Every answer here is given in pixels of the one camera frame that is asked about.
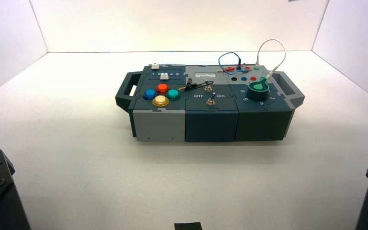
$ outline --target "black tape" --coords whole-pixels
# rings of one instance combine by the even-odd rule
[[[174,228],[175,230],[202,230],[201,222],[184,223],[184,224],[174,223]]]

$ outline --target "white wall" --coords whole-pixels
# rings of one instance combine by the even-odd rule
[[[313,51],[368,91],[368,0],[330,0]]]
[[[311,50],[327,1],[31,0],[49,52]]]
[[[0,86],[47,52],[28,0],[0,0]]]

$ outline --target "cable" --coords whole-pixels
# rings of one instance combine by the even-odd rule
[[[262,43],[262,45],[260,46],[259,48],[259,51],[257,51],[257,58],[256,58],[256,65],[259,66],[259,53],[260,53],[260,50],[262,49],[263,45],[266,43],[266,42],[270,42],[270,41],[276,41],[278,42],[281,47],[283,48],[283,51],[284,51],[284,57],[283,57],[283,60],[280,62],[280,64],[278,64],[276,67],[274,67],[274,69],[272,71],[270,71],[268,73],[268,75],[266,76],[266,78],[270,78],[272,75],[273,75],[273,72],[281,65],[283,64],[284,60],[286,59],[286,55],[287,55],[287,52],[286,52],[286,49],[284,48],[284,45],[277,39],[269,39],[269,40],[266,40],[265,42]]]
[[[181,88],[178,88],[178,90],[192,90],[192,89],[198,89],[198,88],[201,88],[201,87],[204,87],[204,86],[207,86],[207,85],[212,85],[214,82],[209,80],[209,81],[206,81],[206,82],[203,82],[201,84],[196,84],[196,83],[193,83],[193,80],[191,78],[188,78],[188,81],[187,81],[187,85],[186,86],[183,86]]]
[[[239,55],[237,55],[235,52],[228,52],[228,53],[225,53],[225,54],[223,54],[223,55],[221,55],[219,58],[218,58],[218,63],[219,63],[219,67],[221,67],[221,69],[222,69],[222,71],[224,71],[225,73],[227,73],[228,75],[234,75],[234,74],[236,74],[237,72],[239,72],[239,71],[236,71],[236,72],[234,72],[234,73],[229,73],[228,71],[226,71],[226,69],[224,69],[224,67],[221,65],[221,57],[223,57],[223,56],[225,56],[225,55],[227,55],[227,54],[234,54],[234,55],[236,55],[237,57],[238,57],[238,65],[236,66],[236,69],[237,70],[240,70],[240,69],[242,69],[241,68],[241,66],[242,66],[242,64],[241,64],[241,58],[239,57]]]

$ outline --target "yellow arcade button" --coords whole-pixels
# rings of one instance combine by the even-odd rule
[[[163,106],[168,105],[170,103],[170,100],[163,95],[159,95],[155,97],[152,102],[153,102],[153,105],[157,107],[163,107]]]

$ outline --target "blue wire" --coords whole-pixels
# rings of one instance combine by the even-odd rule
[[[222,69],[225,73],[227,73],[228,75],[234,75],[234,74],[236,74],[236,73],[238,73],[238,72],[239,72],[239,69],[238,69],[238,70],[236,70],[234,73],[229,73],[229,72],[227,72],[227,71],[222,67],[222,65],[221,65],[221,57],[223,57],[223,56],[225,56],[225,55],[227,55],[227,54],[234,54],[234,55],[236,55],[236,56],[238,57],[238,60],[239,60],[238,65],[240,65],[240,64],[241,64],[241,58],[240,58],[240,57],[239,57],[239,55],[237,55],[235,52],[228,52],[228,53],[226,53],[226,54],[221,55],[221,56],[218,58],[219,67],[221,67],[221,69]]]

